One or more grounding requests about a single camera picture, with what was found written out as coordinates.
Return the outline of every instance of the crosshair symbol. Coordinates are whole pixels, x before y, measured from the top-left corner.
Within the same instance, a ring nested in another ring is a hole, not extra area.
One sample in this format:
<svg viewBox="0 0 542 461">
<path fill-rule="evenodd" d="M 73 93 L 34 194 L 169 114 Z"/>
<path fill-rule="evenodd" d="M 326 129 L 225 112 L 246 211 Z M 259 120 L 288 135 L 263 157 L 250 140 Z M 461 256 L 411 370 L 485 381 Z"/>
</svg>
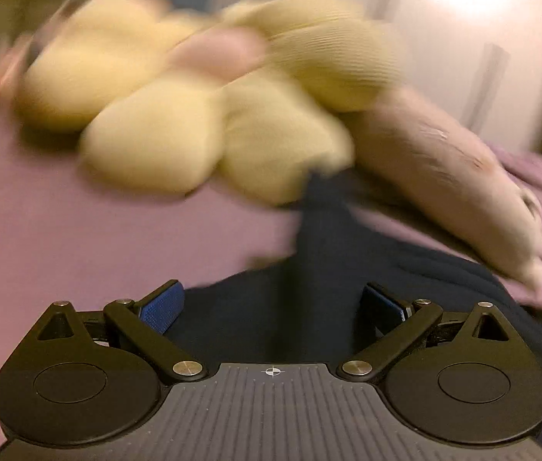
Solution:
<svg viewBox="0 0 542 461">
<path fill-rule="evenodd" d="M 270 376 L 277 376 L 280 372 L 286 372 L 286 371 L 280 371 L 278 368 L 269 368 L 263 371 L 265 374 L 269 374 Z"/>
</svg>

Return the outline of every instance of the metal rivet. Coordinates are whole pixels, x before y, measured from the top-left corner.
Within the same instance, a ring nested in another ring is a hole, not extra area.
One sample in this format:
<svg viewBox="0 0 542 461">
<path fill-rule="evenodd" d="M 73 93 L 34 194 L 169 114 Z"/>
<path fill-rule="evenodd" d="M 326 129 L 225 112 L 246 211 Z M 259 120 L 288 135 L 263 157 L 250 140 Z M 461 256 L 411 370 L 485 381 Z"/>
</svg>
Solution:
<svg viewBox="0 0 542 461">
<path fill-rule="evenodd" d="M 180 376 L 196 376 L 202 372 L 203 366 L 193 360 L 184 360 L 173 366 L 175 374 Z"/>
<path fill-rule="evenodd" d="M 369 374 L 373 368 L 371 364 L 362 360 L 351 360 L 342 366 L 343 371 L 351 376 L 365 376 Z"/>
</svg>

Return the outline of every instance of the circular pad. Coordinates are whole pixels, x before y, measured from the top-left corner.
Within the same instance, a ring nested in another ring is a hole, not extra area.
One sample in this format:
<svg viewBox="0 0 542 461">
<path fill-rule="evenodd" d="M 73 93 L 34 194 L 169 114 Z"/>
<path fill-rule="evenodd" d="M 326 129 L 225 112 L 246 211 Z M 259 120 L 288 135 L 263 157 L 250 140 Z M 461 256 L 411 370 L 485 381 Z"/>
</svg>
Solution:
<svg viewBox="0 0 542 461">
<path fill-rule="evenodd" d="M 449 396 L 469 404 L 493 402 L 510 390 L 502 371 L 473 362 L 448 366 L 439 373 L 438 383 Z"/>
<path fill-rule="evenodd" d="M 107 375 L 102 369 L 70 362 L 45 369 L 36 378 L 34 388 L 51 402 L 74 404 L 98 395 L 106 384 Z"/>
</svg>

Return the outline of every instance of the black device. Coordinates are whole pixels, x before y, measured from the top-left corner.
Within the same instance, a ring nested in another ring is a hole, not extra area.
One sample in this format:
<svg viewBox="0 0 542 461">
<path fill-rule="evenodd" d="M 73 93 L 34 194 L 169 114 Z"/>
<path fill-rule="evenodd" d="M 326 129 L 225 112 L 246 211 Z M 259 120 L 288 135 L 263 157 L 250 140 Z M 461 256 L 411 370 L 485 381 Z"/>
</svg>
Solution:
<svg viewBox="0 0 542 461">
<path fill-rule="evenodd" d="M 162 336 L 183 306 L 177 281 L 51 305 L 0 369 L 0 461 L 542 460 L 542 369 L 491 303 L 444 312 L 369 283 L 379 338 L 337 369 L 207 369 Z"/>
</svg>

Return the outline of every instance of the pink plush paw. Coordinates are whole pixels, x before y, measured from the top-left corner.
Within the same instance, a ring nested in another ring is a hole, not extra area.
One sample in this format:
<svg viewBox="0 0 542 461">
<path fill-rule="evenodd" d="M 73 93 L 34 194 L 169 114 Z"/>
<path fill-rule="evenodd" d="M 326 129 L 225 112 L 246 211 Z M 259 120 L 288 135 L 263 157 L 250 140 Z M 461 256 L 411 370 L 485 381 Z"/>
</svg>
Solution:
<svg viewBox="0 0 542 461">
<path fill-rule="evenodd" d="M 228 83 L 262 65 L 266 48 L 253 30 L 212 28 L 178 44 L 167 61 L 169 68 L 190 69 Z"/>
</svg>

